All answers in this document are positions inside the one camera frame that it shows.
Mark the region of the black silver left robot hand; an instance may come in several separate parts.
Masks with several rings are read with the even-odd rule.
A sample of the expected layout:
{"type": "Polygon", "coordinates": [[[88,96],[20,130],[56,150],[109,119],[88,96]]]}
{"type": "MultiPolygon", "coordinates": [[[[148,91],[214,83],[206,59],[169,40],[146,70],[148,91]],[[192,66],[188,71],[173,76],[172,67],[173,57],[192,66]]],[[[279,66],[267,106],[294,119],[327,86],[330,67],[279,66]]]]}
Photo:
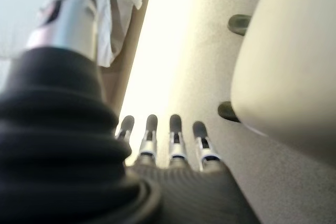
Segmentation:
{"type": "Polygon", "coordinates": [[[167,168],[153,114],[125,164],[134,118],[105,104],[96,55],[96,0],[52,0],[1,92],[1,223],[259,223],[201,121],[199,170],[177,114],[167,168]]]}

